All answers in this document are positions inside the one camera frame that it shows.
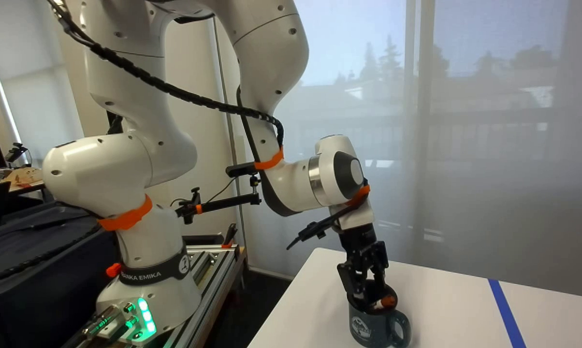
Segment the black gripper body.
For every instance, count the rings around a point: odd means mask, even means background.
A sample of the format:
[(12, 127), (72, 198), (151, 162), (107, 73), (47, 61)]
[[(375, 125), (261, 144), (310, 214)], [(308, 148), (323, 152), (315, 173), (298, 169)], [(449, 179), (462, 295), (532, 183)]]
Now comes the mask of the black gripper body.
[(346, 251), (346, 258), (343, 260), (344, 268), (385, 270), (389, 266), (387, 247), (377, 239), (372, 223), (343, 229), (341, 243)]

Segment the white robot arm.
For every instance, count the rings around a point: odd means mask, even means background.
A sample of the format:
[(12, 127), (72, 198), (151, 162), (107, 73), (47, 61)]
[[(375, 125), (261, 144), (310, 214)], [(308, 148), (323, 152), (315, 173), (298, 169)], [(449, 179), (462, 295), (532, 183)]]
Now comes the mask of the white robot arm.
[[(275, 107), (308, 63), (306, 30), (294, 0), (85, 0), (74, 17), (66, 0), (49, 0), (58, 22), (87, 48), (93, 100), (128, 127), (89, 135), (51, 148), (43, 175), (58, 200), (87, 208), (120, 239), (124, 268), (97, 299), (168, 330), (194, 314), (201, 301), (184, 266), (186, 243), (178, 218), (151, 200), (147, 189), (190, 171), (198, 146), (168, 113), (176, 96), (244, 119), (254, 158), (240, 173), (263, 179), (267, 204), (283, 216), (327, 206), (331, 216), (300, 231), (312, 237), (335, 227), (348, 258), (339, 266), (350, 305), (385, 310), (397, 293), (385, 283), (387, 252), (375, 237), (370, 185), (344, 135), (319, 140), (308, 160), (285, 158), (285, 127)], [(228, 32), (240, 67), (238, 100), (227, 104), (165, 78), (163, 36), (172, 20), (217, 17)]]

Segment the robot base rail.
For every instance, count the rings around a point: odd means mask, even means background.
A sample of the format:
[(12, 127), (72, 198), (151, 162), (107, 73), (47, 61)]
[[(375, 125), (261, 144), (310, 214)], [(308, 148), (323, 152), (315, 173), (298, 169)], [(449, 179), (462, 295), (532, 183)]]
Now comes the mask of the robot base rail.
[(236, 241), (188, 245), (186, 276), (128, 285), (112, 280), (74, 348), (196, 348), (244, 262)]

